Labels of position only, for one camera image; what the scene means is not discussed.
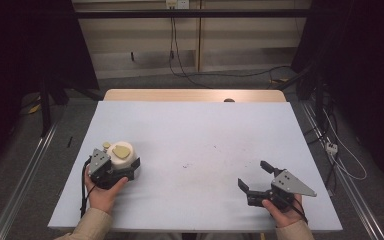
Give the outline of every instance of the hand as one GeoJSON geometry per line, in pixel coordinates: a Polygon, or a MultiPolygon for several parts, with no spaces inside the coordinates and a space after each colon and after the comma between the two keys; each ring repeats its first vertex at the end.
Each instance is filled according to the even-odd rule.
{"type": "MultiPolygon", "coordinates": [[[[295,194],[295,199],[301,204],[302,203],[302,196],[299,194],[295,194]]],[[[294,200],[293,206],[296,207],[298,210],[303,212],[303,209],[301,208],[300,204],[294,200]]],[[[281,212],[275,205],[273,205],[272,202],[269,200],[263,200],[263,206],[269,211],[269,213],[273,216],[274,220],[276,221],[276,226],[278,228],[289,226],[293,223],[298,222],[302,219],[302,217],[295,212],[293,209],[288,208],[286,212],[281,212]]]]}
{"type": "Polygon", "coordinates": [[[85,171],[85,185],[88,192],[93,188],[89,194],[90,207],[102,210],[111,215],[115,197],[117,196],[117,193],[129,181],[128,178],[123,177],[111,189],[106,190],[95,186],[95,183],[93,183],[92,179],[90,179],[88,172],[89,166],[86,167],[85,171]]]}

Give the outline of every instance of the beige sleeve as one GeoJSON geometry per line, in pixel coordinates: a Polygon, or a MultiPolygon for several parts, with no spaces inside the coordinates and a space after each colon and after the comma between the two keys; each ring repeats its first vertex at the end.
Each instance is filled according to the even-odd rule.
{"type": "Polygon", "coordinates": [[[68,233],[57,240],[101,240],[110,230],[112,218],[107,213],[89,208],[73,233],[68,233]]]}
{"type": "Polygon", "coordinates": [[[310,228],[303,220],[287,227],[276,228],[276,235],[278,240],[314,240],[310,228]]]}

